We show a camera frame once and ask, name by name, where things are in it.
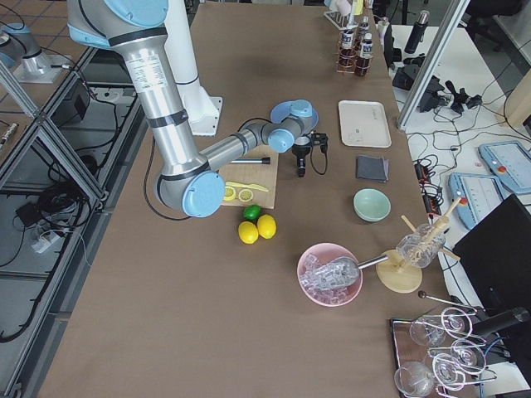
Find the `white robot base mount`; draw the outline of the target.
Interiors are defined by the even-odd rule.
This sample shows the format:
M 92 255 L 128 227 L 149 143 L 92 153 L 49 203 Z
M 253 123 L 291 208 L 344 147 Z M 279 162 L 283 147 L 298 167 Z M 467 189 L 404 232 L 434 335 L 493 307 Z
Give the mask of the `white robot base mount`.
M 188 112 L 192 134 L 213 137 L 217 133 L 223 99 L 210 96 L 200 82 L 184 1 L 168 1 L 164 25 L 168 33 L 165 51 L 183 108 Z

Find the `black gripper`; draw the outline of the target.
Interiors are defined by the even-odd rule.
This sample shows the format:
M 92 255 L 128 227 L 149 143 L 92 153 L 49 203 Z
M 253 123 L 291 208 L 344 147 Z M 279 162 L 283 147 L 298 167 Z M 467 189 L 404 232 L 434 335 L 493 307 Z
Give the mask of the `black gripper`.
M 306 157 L 310 154 L 312 143 L 309 135 L 303 135 L 295 140 L 291 152 L 296 157 L 297 173 L 305 174 Z

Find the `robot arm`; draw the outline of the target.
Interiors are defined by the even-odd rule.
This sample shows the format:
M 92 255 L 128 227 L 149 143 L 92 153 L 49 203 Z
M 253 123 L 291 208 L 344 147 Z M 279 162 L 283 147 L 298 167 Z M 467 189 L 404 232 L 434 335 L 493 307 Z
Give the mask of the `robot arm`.
M 67 11 L 73 41 L 123 58 L 163 158 L 154 193 L 169 208 L 210 216 L 224 199 L 220 167 L 262 144 L 284 153 L 315 126 L 312 104 L 298 99 L 279 123 L 248 123 L 198 150 L 173 72 L 185 69 L 183 50 L 192 46 L 185 7 L 175 1 L 69 1 Z

